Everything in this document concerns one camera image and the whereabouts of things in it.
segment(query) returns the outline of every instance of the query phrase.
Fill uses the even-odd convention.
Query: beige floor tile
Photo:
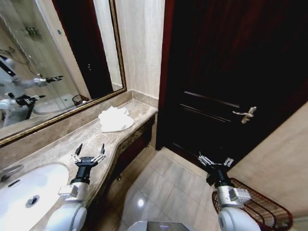
[[[179,179],[182,178],[184,170],[185,168],[182,165],[173,161],[169,169],[167,169],[165,172],[164,177],[171,183],[175,184]]]
[[[120,221],[116,224],[112,231],[127,231],[128,227],[123,221]]]
[[[163,176],[165,172],[167,172],[167,170],[170,168],[170,166],[172,165],[174,161],[165,155],[161,155],[160,158],[161,160],[159,164],[157,165],[157,167],[155,168],[155,171],[157,171],[160,175]]]
[[[158,220],[161,210],[141,191],[135,193],[132,204],[124,211],[122,220],[129,227],[139,220]]]
[[[200,205],[202,205],[204,208],[208,206],[208,204],[213,204],[212,202],[212,192],[215,189],[211,186],[209,186],[207,183],[205,184],[205,187],[202,192],[201,200],[200,200]]]
[[[134,182],[140,173],[145,169],[146,164],[139,158],[135,158],[123,171],[123,176]]]
[[[191,171],[184,169],[181,178],[179,178],[175,186],[199,203],[205,184],[206,182],[204,179],[193,174]]]
[[[138,158],[142,160],[145,164],[148,164],[155,156],[156,150],[153,147],[144,148]]]
[[[164,212],[161,212],[157,217],[157,221],[172,222],[172,219],[168,217]]]
[[[141,191],[160,209],[163,208],[174,185],[162,177],[159,173],[153,172]]]
[[[153,169],[156,169],[157,166],[160,164],[160,162],[162,160],[162,156],[163,156],[163,154],[161,154],[158,151],[155,151],[155,155],[153,156],[153,158],[148,163],[148,166],[152,167]]]
[[[203,206],[198,207],[193,227],[198,231],[219,231],[218,215]]]
[[[126,178],[115,180],[106,193],[106,205],[111,206],[119,215],[127,209],[138,189]]]
[[[174,222],[192,226],[197,209],[198,204],[192,198],[174,187],[163,208],[163,212]]]
[[[112,231],[115,226],[120,222],[120,217],[113,209],[108,209],[103,212],[99,219],[95,220],[96,222],[90,224],[88,227],[91,231]]]
[[[189,162],[188,160],[184,159],[180,155],[169,150],[168,148],[163,147],[160,153],[163,153],[164,155],[178,162],[180,165],[184,166],[185,168],[187,168],[194,174],[198,175],[199,177],[206,179],[207,172],[205,172],[203,169],[199,168],[198,166],[194,165],[193,163]]]
[[[151,174],[154,172],[154,169],[150,166],[146,166],[142,172],[139,174],[139,176],[135,179],[134,185],[141,189],[144,184],[147,182],[147,180],[150,178]]]

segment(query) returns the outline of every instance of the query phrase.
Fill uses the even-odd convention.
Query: white towel
[[[123,131],[134,124],[134,120],[128,116],[126,108],[109,107],[102,111],[98,118],[102,126],[102,132]]]

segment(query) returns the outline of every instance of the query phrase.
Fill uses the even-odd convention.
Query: vanity counter
[[[106,184],[106,178],[113,170],[118,157],[131,144],[129,140],[136,139],[136,137],[140,136],[139,133],[142,133],[142,126],[146,124],[152,125],[149,122],[154,122],[154,116],[157,113],[157,109],[136,100],[130,100],[119,108],[121,107],[127,108],[129,116],[134,119],[134,124],[130,128],[124,131],[103,133],[101,132],[99,119],[95,119],[14,163],[14,165],[21,164],[25,166],[14,178],[18,178],[37,167],[59,163],[67,167],[69,171],[69,183],[75,177],[78,170],[71,157],[71,154],[75,152],[76,148],[83,143],[80,157],[97,156],[104,143],[106,158],[91,170],[88,199],[85,202],[85,206],[88,207],[98,193],[101,195],[101,188],[103,184]],[[50,215],[62,204],[63,199],[60,198],[52,209],[31,230],[44,230]]]

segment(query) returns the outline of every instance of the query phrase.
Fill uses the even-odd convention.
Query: white sink
[[[51,164],[6,183],[0,190],[0,231],[30,230],[57,202],[67,181],[67,168]]]

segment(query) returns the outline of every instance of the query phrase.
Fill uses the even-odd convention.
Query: door handle
[[[240,116],[244,116],[244,118],[242,119],[242,124],[247,123],[247,121],[249,121],[249,118],[254,117],[254,112],[256,111],[257,107],[251,107],[249,109],[248,112],[235,112],[233,111],[234,114],[240,115]]]

